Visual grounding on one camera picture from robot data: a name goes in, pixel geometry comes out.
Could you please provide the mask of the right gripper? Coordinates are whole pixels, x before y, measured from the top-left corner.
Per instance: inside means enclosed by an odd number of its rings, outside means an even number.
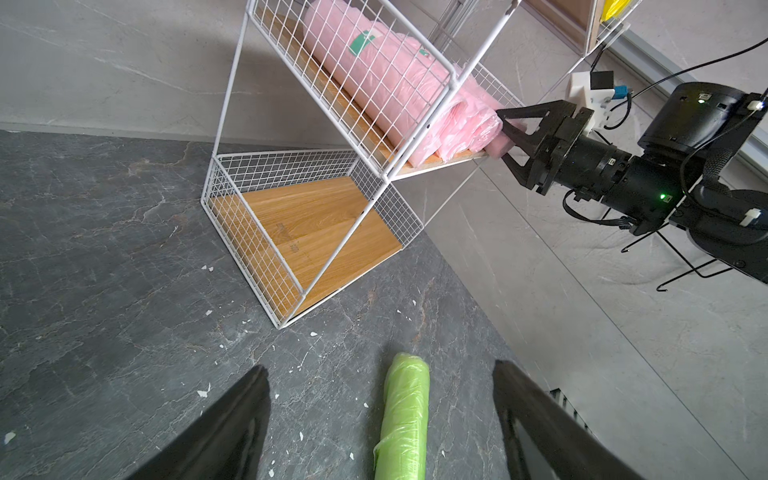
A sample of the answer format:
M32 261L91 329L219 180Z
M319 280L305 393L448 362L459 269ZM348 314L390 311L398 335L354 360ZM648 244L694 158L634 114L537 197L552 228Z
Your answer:
M502 133L510 145L501 159L518 184L541 195L548 192L555 176L594 111L567 100L496 110ZM514 148L527 156L524 164L511 154Z

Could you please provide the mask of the yellow roll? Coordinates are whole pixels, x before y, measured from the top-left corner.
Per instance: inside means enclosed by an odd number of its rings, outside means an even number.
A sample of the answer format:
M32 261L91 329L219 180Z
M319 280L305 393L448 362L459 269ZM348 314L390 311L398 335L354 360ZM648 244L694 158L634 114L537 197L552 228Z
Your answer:
M600 17L601 23L606 23L619 17L631 4L631 0L605 0Z

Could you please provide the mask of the pink roll top angled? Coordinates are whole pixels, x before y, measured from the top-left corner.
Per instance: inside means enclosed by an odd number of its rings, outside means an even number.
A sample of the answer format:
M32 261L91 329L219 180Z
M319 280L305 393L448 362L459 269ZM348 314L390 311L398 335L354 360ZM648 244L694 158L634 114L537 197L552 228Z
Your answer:
M454 100L456 104L443 117L438 134L440 146L436 155L443 162L465 151L482 151L479 127L486 121L501 121L496 110L503 105L481 87L473 75L467 77Z

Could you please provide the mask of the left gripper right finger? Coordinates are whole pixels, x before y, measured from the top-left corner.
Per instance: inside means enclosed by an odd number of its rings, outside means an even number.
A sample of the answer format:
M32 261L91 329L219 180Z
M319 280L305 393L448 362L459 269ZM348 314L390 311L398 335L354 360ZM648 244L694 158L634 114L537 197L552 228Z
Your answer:
M639 479L514 362L497 360L493 400L511 479Z

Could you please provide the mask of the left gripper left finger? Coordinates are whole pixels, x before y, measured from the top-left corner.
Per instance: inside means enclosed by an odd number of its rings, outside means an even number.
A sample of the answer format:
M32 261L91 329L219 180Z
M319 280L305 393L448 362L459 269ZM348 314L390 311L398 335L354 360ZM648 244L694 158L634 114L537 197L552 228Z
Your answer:
M268 370L251 368L131 479L255 479L268 430Z

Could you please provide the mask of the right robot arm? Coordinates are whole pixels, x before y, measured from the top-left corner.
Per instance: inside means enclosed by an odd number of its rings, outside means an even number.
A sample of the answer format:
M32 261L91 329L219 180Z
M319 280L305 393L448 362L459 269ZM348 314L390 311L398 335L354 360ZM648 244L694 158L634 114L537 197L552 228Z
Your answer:
M646 238L667 225L729 270L767 280L767 195L731 190L720 174L767 113L766 93L706 82L680 84L641 136L633 155L587 135L594 113L559 100L500 109L502 132L526 155L502 157L517 182L541 195L566 188L564 211L585 221L572 201L618 212L598 225Z

